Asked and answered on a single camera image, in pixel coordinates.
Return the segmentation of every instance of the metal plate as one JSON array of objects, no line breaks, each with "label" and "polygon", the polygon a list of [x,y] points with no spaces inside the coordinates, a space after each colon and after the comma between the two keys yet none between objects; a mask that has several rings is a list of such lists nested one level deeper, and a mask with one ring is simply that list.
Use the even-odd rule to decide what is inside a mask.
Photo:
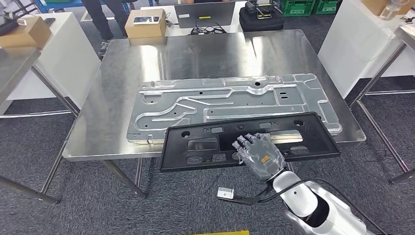
[{"label": "metal plate", "polygon": [[303,112],[316,112],[332,135],[342,131],[314,74],[143,82],[127,139],[157,144],[170,126]]}]

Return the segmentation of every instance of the small white connector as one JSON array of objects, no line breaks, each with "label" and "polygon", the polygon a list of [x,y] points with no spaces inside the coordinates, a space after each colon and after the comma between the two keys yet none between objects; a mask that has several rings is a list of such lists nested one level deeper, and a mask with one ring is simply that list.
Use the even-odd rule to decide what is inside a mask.
[{"label": "small white connector", "polygon": [[226,199],[233,199],[233,189],[219,187],[217,197],[226,198]]}]

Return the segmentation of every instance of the stainless steel table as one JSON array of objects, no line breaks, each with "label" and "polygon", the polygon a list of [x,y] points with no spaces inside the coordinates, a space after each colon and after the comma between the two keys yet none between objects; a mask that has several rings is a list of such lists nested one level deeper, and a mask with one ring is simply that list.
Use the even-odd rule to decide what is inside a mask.
[{"label": "stainless steel table", "polygon": [[[68,110],[18,115],[8,114],[0,115],[0,118],[25,118],[69,113],[73,113],[75,116],[78,116],[77,109],[75,109],[71,105],[71,103],[65,99],[65,97],[50,83],[50,81],[36,67],[36,60],[39,56],[40,52],[34,47],[0,49],[0,105],[6,101],[7,97],[19,84],[24,75],[29,70],[32,70],[37,75],[37,77],[49,88],[49,90],[53,92],[59,100],[61,100],[61,102],[68,108]],[[62,151],[63,148],[59,152],[52,166],[52,169],[50,170],[49,175],[47,176],[44,186],[42,187],[42,190],[40,192],[23,186],[3,176],[0,176],[0,185],[15,189],[17,191],[21,191],[29,196],[38,198],[40,200],[56,204],[58,202],[58,199],[47,196],[46,192],[56,172],[56,169],[62,159]]]},{"label": "stainless steel table", "polygon": [[391,179],[392,183],[400,183],[408,178],[412,178],[415,175],[415,168],[409,170],[408,166],[399,156],[395,148],[392,146],[391,142],[389,142],[386,135],[383,133],[382,129],[376,123],[375,119],[370,114],[369,110],[363,104],[362,99],[366,95],[382,95],[382,94],[410,94],[415,93],[415,90],[401,90],[401,91],[380,91],[380,92],[371,92],[370,90],[376,84],[376,82],[382,77],[385,71],[391,66],[391,64],[398,58],[398,56],[403,52],[406,47],[415,50],[415,25],[414,24],[407,24],[400,26],[395,31],[396,37],[401,41],[401,44],[395,50],[395,52],[389,57],[389,59],[382,65],[379,71],[374,75],[374,77],[369,81],[369,83],[363,88],[363,90],[359,93],[359,95],[355,98],[355,100],[351,103],[350,109],[352,109],[355,104],[358,104],[363,112],[365,113],[366,117],[369,119],[372,126],[375,128],[376,132],[379,134],[380,138],[382,139],[383,143],[385,143],[388,150],[392,153],[395,160],[398,162],[399,166],[401,167],[403,174],[396,176],[395,178]]},{"label": "stainless steel table", "polygon": [[[319,78],[343,126],[334,137],[337,143],[353,146],[366,140],[304,33],[284,30],[113,40],[63,155],[69,161],[106,161],[119,177],[120,170],[109,160],[159,157],[162,145],[138,145],[126,139],[142,81],[290,73],[313,73]],[[128,184],[137,191],[131,181]]]}]

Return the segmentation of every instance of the gray carpet floor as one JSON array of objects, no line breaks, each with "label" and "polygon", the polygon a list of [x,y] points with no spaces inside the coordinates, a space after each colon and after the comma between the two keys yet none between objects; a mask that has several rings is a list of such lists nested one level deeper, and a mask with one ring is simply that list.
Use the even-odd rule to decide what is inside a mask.
[{"label": "gray carpet floor", "polygon": [[[82,9],[76,11],[80,19]],[[285,28],[302,29],[318,51],[333,19],[333,15],[288,18]],[[93,24],[81,25],[94,48],[99,47]],[[110,26],[120,37],[116,23],[112,21]],[[414,81],[413,77],[385,78],[376,89],[411,88]],[[358,83],[348,102],[365,82]],[[415,95],[372,96],[364,103],[402,158],[415,167]],[[62,107],[56,99],[38,99],[14,101],[7,112],[58,109]],[[353,112],[367,141],[358,147],[342,148],[339,158],[318,161],[306,176],[331,181],[388,233],[413,235],[415,182],[388,183],[401,171],[360,108]],[[0,119],[1,175],[40,189],[73,121],[71,115]],[[115,163],[134,177],[137,160]],[[215,199],[218,187],[235,188],[240,195],[252,195],[264,188],[246,167],[159,173],[157,166],[158,159],[144,160],[142,189],[148,196],[143,200],[100,163],[63,160],[49,192],[62,197],[59,205],[0,188],[0,234],[178,235],[238,230],[249,230],[253,235],[299,234],[283,217],[284,206],[279,199],[251,207]]]}]

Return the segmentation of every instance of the black case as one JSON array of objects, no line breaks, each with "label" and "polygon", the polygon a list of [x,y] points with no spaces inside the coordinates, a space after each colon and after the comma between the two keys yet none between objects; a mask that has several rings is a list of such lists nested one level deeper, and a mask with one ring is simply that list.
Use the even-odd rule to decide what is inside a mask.
[{"label": "black case", "polygon": [[271,18],[258,19],[257,14],[250,14],[245,7],[239,11],[239,23],[244,32],[282,30],[284,17],[279,12],[272,12]]}]

